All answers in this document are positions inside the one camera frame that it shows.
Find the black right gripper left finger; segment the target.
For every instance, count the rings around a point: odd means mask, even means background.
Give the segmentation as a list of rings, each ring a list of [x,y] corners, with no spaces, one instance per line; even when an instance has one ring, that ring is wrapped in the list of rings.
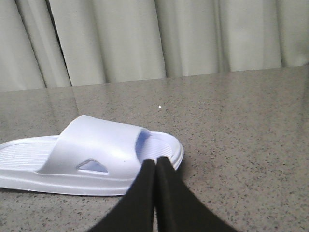
[[[152,232],[155,162],[143,161],[133,184],[118,204],[90,232]]]

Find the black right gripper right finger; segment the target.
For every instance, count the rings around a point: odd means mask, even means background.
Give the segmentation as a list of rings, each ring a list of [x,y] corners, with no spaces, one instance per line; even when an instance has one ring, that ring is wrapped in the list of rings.
[[[155,207],[160,232],[235,232],[184,184],[166,157],[157,159]]]

